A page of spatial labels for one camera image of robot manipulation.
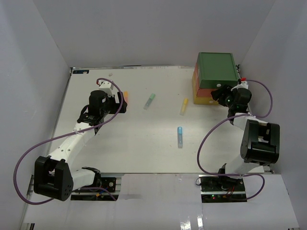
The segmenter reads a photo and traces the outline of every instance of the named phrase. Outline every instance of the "gray wall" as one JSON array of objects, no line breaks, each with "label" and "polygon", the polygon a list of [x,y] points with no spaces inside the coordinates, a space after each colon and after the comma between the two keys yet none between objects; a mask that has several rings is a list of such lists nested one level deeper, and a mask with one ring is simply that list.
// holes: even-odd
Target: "gray wall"
[{"label": "gray wall", "polygon": [[274,0],[34,0],[70,67],[243,60]]},{"label": "gray wall", "polygon": [[[264,82],[274,97],[268,121],[281,126],[281,173],[301,229],[307,229],[307,3],[277,0],[242,63],[242,75]],[[267,93],[251,84],[254,113],[264,114]]]},{"label": "gray wall", "polygon": [[[0,229],[16,230],[24,202],[13,187],[19,157],[50,137],[69,68],[32,0],[0,1]],[[23,161],[18,183],[25,195],[34,161]]]}]

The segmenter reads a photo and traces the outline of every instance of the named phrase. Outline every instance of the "blue tube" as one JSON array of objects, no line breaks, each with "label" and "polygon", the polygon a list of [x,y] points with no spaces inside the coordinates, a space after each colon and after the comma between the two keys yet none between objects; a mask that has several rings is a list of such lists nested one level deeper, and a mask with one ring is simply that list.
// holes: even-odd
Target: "blue tube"
[{"label": "blue tube", "polygon": [[182,127],[177,128],[177,134],[178,134],[178,148],[182,148],[183,147]]}]

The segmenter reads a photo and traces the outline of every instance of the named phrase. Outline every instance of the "black bracket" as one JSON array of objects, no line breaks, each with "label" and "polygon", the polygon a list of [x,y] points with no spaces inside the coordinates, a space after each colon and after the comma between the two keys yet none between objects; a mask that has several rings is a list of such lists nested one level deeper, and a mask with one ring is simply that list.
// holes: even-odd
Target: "black bracket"
[{"label": "black bracket", "polygon": [[238,88],[231,90],[230,85],[224,85],[218,90],[212,91],[211,96],[213,100],[220,105],[228,107],[228,116],[234,116],[236,113],[247,113],[248,103],[251,99],[251,92],[245,88]]},{"label": "black bracket", "polygon": [[[104,118],[108,114],[115,114],[120,106],[120,93],[118,92],[119,103],[116,103],[115,97],[108,97],[102,90],[95,90],[91,92],[89,97],[89,104],[82,110],[78,123],[88,123],[90,126],[96,126],[103,123]],[[125,113],[127,110],[127,103],[123,101],[123,105],[119,113]],[[99,131],[100,127],[95,128],[95,135]]]},{"label": "black bracket", "polygon": [[247,120],[240,154],[245,163],[274,164],[279,158],[280,127]]},{"label": "black bracket", "polygon": [[57,161],[42,156],[37,158],[34,167],[35,193],[65,201],[72,188],[73,180],[65,160]]}]

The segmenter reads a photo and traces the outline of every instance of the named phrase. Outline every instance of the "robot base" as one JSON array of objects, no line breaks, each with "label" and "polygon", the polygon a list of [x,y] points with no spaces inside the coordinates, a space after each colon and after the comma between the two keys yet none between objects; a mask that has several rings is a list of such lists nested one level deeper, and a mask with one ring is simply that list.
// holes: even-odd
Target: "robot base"
[{"label": "robot base", "polygon": [[237,184],[229,188],[223,188],[217,176],[202,176],[200,186],[202,203],[246,202],[243,179],[238,179]]}]

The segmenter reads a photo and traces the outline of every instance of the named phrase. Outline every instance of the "white table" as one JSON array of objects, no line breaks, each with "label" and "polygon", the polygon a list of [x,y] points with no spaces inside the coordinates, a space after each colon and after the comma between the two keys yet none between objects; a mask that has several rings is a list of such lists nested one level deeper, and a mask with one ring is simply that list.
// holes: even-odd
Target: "white table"
[{"label": "white table", "polygon": [[[79,153],[72,170],[89,166],[104,173],[200,173],[196,162],[200,142],[227,117],[227,108],[193,104],[192,74],[193,68],[180,67],[90,69],[88,74],[72,74],[55,136],[72,131],[90,92],[98,89],[97,78],[111,79],[129,93],[127,112],[100,129]],[[156,97],[144,110],[151,93]],[[189,104],[180,116],[184,98]],[[178,126],[183,127],[182,149],[177,147]],[[243,131],[229,122],[222,125],[203,147],[202,166],[217,172],[239,154],[242,136]],[[54,141],[50,150],[62,141]]]},{"label": "white table", "polygon": [[[125,114],[103,126],[76,158],[73,168],[91,166],[105,173],[126,174],[117,202],[53,200],[28,206],[24,223],[35,229],[268,229],[297,228],[298,223],[280,175],[264,175],[263,191],[246,203],[202,204],[195,185],[200,170],[196,153],[205,134],[227,116],[221,106],[192,103],[192,69],[91,69],[73,74],[55,136],[70,132],[99,77],[110,78],[129,92]],[[150,94],[156,97],[143,110]],[[179,115],[184,98],[189,105]],[[177,148],[177,127],[183,127],[183,149]],[[201,163],[216,172],[239,153],[243,131],[229,123],[204,145]],[[53,143],[54,150],[61,140]],[[247,196],[261,186],[258,177],[244,178]],[[31,201],[46,197],[32,194]]]}]

